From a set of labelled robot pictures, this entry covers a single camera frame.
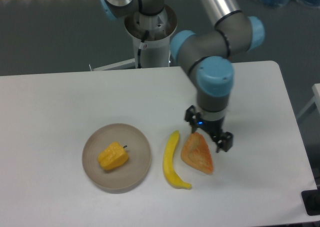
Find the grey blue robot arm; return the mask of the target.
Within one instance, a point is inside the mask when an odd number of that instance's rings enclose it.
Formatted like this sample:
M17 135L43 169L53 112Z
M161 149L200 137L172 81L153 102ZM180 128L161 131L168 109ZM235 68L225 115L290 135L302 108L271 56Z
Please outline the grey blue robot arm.
M111 19L124 18L132 38L137 69L178 64L197 90L196 105L185 112L192 132L207 133L217 151L233 146L233 134L223 131L234 69L229 58L260 46L265 39L263 23L246 16L236 0L201 0L213 25L211 32L197 35L176 32L177 17L165 0L100 0Z

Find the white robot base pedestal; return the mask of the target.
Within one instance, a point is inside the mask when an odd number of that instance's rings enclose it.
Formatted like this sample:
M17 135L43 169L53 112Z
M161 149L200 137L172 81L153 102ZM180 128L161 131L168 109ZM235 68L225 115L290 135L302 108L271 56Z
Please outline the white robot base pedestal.
M177 29L177 16L164 5L162 11L148 16L135 12L125 17L125 30L132 39L134 58L120 62L94 66L91 71L128 70L170 66L170 41Z

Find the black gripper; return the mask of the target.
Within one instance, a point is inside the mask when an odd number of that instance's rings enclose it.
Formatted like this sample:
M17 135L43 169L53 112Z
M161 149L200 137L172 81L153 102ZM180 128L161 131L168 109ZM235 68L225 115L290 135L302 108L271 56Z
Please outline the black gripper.
M197 129L201 129L211 137L216 144L216 153L221 151L228 152L233 146L234 135L231 132L223 132L222 130L224 119L222 117L218 120L206 120L200 112L197 112L194 105L191 105L184 115L184 120L189 123L192 134Z

